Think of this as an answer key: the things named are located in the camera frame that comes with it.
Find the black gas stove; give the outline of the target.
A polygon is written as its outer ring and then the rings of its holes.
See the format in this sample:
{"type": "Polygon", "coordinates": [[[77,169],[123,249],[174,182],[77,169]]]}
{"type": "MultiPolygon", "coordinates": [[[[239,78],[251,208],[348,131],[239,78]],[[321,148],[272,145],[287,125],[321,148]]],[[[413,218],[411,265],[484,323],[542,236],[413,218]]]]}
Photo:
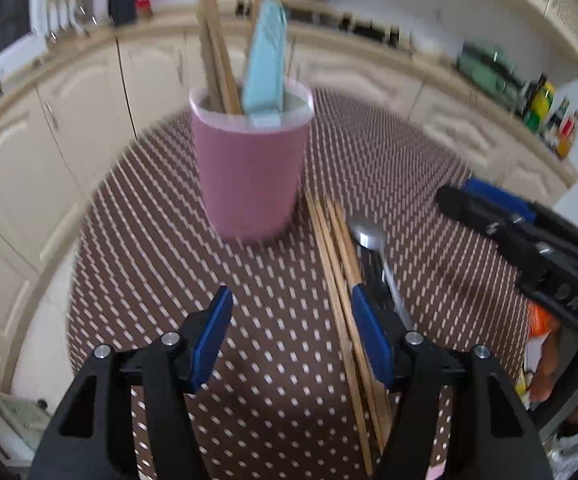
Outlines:
{"type": "Polygon", "coordinates": [[[380,25],[373,20],[362,21],[350,12],[339,14],[328,10],[312,9],[305,4],[289,0],[284,0],[282,5],[287,20],[291,23],[337,30],[378,44],[385,44],[392,49],[397,49],[400,44],[400,28],[396,25],[380,25]]]}

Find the black electric kettle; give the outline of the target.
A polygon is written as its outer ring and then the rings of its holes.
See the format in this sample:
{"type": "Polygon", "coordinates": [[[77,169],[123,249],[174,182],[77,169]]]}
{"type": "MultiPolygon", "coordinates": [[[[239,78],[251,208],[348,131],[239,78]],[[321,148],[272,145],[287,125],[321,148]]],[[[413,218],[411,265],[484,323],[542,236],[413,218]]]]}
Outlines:
{"type": "Polygon", "coordinates": [[[108,15],[114,27],[132,24],[137,18],[136,0],[108,0],[108,15]]]}

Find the pink utensil holder cup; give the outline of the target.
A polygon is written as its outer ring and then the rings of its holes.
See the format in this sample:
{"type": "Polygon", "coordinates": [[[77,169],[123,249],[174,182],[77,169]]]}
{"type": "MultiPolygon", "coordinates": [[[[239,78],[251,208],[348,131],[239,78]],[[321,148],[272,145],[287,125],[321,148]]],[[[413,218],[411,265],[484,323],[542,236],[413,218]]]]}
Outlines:
{"type": "Polygon", "coordinates": [[[315,115],[312,90],[288,79],[277,116],[226,115],[189,92],[199,188],[208,223],[225,240],[268,240],[291,221],[315,115]]]}

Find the light blue handled knife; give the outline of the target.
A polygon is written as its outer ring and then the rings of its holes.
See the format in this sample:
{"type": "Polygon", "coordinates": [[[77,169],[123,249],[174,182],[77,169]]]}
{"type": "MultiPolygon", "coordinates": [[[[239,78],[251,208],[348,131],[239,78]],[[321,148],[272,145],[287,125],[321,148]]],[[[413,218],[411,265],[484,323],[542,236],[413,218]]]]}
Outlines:
{"type": "Polygon", "coordinates": [[[243,113],[257,126],[280,125],[287,19],[279,0],[262,0],[241,88],[243,113]]]}

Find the black handled spoon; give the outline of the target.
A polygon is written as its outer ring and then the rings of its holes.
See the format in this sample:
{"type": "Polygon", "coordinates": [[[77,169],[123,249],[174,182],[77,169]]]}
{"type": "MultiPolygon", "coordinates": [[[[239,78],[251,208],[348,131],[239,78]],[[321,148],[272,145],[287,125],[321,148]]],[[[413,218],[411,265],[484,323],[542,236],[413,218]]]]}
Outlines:
{"type": "Polygon", "coordinates": [[[385,281],[381,256],[374,250],[359,248],[360,273],[368,294],[376,306],[394,312],[395,304],[391,289],[385,281]]]}

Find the dark sauce bottle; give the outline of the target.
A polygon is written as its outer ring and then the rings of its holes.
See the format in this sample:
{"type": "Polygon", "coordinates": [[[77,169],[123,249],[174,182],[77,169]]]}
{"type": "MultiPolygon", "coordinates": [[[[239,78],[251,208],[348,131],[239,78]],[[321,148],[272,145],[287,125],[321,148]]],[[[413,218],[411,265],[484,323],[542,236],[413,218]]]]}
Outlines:
{"type": "Polygon", "coordinates": [[[560,130],[563,119],[566,117],[566,112],[568,111],[570,105],[570,100],[568,98],[563,98],[557,110],[549,119],[548,128],[546,129],[546,139],[550,145],[554,145],[557,142],[558,132],[560,130]]]}

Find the red bowl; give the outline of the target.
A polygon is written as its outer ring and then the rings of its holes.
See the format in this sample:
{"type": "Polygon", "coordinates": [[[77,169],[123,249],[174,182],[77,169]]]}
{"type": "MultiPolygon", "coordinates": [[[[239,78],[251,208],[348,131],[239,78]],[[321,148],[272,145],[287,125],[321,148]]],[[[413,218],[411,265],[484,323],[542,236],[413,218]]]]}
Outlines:
{"type": "Polygon", "coordinates": [[[150,18],[153,15],[151,0],[136,0],[136,12],[140,18],[150,18]]]}

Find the green yellow oil bottle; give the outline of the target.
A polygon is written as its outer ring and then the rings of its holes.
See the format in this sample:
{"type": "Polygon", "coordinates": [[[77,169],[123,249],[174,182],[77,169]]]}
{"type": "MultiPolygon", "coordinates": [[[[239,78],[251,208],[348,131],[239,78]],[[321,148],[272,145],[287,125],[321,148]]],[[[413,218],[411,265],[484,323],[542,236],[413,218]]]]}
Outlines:
{"type": "Polygon", "coordinates": [[[554,85],[545,81],[535,92],[528,110],[525,112],[523,121],[531,132],[537,132],[543,121],[549,114],[552,101],[554,100],[554,85]]]}

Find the steel spoon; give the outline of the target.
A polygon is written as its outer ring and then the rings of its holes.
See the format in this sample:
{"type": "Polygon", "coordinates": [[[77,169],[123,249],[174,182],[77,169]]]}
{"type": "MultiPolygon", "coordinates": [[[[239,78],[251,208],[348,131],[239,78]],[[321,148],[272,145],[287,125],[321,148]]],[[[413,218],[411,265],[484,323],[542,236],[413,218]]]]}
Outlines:
{"type": "Polygon", "coordinates": [[[382,227],[361,214],[349,216],[347,227],[360,248],[360,273],[370,295],[379,308],[395,312],[405,330],[412,330],[414,323],[385,257],[386,234],[382,227]]]}

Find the orange snack bag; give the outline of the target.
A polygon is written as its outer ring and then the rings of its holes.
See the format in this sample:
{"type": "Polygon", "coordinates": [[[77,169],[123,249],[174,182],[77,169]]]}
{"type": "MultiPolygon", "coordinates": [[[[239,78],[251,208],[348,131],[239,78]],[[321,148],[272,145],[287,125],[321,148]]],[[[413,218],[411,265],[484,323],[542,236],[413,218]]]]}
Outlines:
{"type": "Polygon", "coordinates": [[[554,317],[533,301],[528,304],[528,318],[530,319],[530,338],[546,336],[554,327],[554,317]]]}

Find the brown polka dot tablecloth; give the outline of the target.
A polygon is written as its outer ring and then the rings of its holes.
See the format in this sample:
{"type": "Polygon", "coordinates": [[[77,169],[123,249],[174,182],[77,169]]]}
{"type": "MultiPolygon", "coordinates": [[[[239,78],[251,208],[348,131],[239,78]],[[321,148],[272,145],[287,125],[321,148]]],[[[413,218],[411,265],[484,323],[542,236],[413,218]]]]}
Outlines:
{"type": "MultiPolygon", "coordinates": [[[[384,108],[327,89],[304,184],[386,235],[411,317],[437,344],[485,344],[522,370],[528,315],[495,246],[443,217],[434,194],[468,167],[384,108]]],[[[86,214],[68,311],[72,367],[98,344],[143,347],[202,309],[219,285],[234,314],[210,381],[188,399],[215,479],[360,479],[360,440],[310,216],[295,207],[267,243],[222,240],[204,214],[190,118],[129,144],[86,214]]]]}

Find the red label oil bottle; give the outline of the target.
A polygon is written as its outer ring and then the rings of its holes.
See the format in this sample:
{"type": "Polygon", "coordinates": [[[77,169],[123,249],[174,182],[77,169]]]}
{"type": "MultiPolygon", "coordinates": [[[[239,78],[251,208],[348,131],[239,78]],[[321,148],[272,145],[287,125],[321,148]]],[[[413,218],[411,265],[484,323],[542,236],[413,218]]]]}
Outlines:
{"type": "Polygon", "coordinates": [[[556,154],[560,159],[566,159],[573,148],[578,127],[578,110],[566,118],[559,133],[556,154]]]}

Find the green electric cooker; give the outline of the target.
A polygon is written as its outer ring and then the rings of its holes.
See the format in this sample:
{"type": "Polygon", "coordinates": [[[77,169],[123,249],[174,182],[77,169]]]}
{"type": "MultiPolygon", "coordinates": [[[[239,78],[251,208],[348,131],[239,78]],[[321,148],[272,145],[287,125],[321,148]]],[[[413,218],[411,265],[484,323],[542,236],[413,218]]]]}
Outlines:
{"type": "Polygon", "coordinates": [[[456,58],[456,69],[502,107],[512,112],[517,108],[524,81],[503,50],[465,41],[456,58]]]}

